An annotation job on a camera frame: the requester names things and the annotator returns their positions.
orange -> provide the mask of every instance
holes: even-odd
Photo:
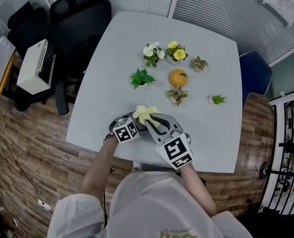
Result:
[[[169,82],[174,87],[177,87],[178,85],[183,87],[188,83],[188,75],[182,69],[174,69],[169,75]]]

floor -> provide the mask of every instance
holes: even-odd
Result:
[[[11,100],[0,100],[0,145],[8,168],[16,181],[10,178],[17,191],[36,201],[41,197],[53,209],[56,202],[76,193],[83,176],[93,160],[93,153],[65,142],[71,112],[60,117],[54,99],[45,105],[34,104],[27,112],[18,112]],[[248,210],[247,199],[260,199],[265,181],[258,179],[259,168],[269,161],[273,143],[273,110],[265,97],[251,95],[242,117],[241,140],[233,174],[199,173],[207,181],[207,188],[220,211],[231,211],[235,216]],[[25,174],[15,163],[16,159]],[[106,187],[107,208],[113,192],[131,171],[131,162],[115,159],[115,169]],[[0,206],[2,218],[19,237],[46,237],[51,215],[32,201],[30,207],[24,196],[12,192],[6,166],[0,152]]]

green leafy plant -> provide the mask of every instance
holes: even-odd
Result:
[[[172,58],[173,61],[185,60],[189,55],[185,52],[186,47],[177,44],[173,41],[168,44],[168,49],[166,49],[166,54]]]
[[[182,103],[183,98],[187,98],[188,91],[182,91],[181,86],[178,85],[175,90],[167,91],[169,98],[176,103],[177,107]]]
[[[165,57],[165,52],[159,47],[159,42],[146,44],[146,47],[143,49],[143,54],[144,59],[147,60],[146,66],[152,65],[153,67],[157,67],[158,60]]]
[[[197,56],[197,58],[192,61],[192,68],[196,72],[203,71],[206,66],[209,66],[207,61],[201,60],[199,56]]]
[[[140,85],[156,81],[152,76],[148,75],[146,69],[143,69],[142,71],[137,69],[136,73],[133,73],[131,75],[131,78],[133,79],[131,84],[134,85],[134,89],[136,89]]]
[[[221,97],[221,94],[213,95],[211,98],[212,98],[213,103],[215,105],[219,105],[219,106],[222,103],[226,103],[226,99],[227,99],[227,97]]]

office chair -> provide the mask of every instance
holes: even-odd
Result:
[[[51,5],[47,39],[72,78],[82,79],[111,18],[108,0],[57,0]]]
[[[265,95],[272,80],[272,70],[256,52],[240,55],[242,77],[242,108],[250,93]]]
[[[17,52],[24,59],[29,47],[46,38],[48,17],[44,8],[33,9],[27,2],[8,20],[8,40],[16,47]],[[26,110],[30,104],[45,102],[54,94],[55,88],[36,95],[31,95],[17,86],[14,98],[15,106],[19,111]]]
[[[14,44],[21,58],[24,59],[29,47],[46,38],[47,26],[48,16],[45,9],[37,8],[34,10],[30,2],[27,2],[8,20],[8,28],[11,30],[7,38]],[[60,81],[62,67],[63,63],[58,58],[53,71],[51,88],[46,91],[31,95],[17,86],[16,92],[13,95],[17,110],[25,111],[31,104],[37,102],[45,104],[46,100],[57,92],[56,105],[59,114],[64,115],[68,113],[69,108],[66,102],[65,85]]]

blue chair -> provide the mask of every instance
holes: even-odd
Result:
[[[272,69],[256,52],[240,55],[242,76],[242,108],[250,93],[266,94],[272,80]]]

